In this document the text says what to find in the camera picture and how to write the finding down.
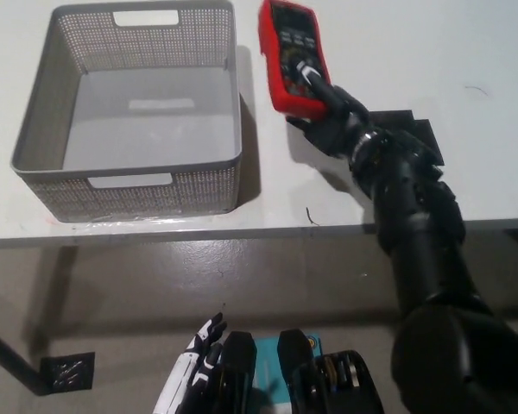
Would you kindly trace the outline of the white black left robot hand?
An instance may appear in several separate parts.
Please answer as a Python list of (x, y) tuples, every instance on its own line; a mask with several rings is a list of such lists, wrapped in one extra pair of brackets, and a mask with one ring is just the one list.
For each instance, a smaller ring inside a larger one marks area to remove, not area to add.
[(192, 336), (174, 363), (153, 413), (191, 413), (201, 405), (223, 345), (219, 339), (227, 327), (222, 312), (207, 320)]

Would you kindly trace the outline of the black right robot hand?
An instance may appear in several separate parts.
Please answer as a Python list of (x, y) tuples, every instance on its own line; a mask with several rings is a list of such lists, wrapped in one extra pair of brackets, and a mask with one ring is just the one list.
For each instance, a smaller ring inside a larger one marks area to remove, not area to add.
[(334, 158), (348, 156), (352, 145), (370, 125), (370, 112), (347, 91), (326, 81), (304, 60), (295, 65), (295, 70), (325, 105), (326, 113), (317, 119), (286, 116), (287, 123), (299, 129), (321, 153)]

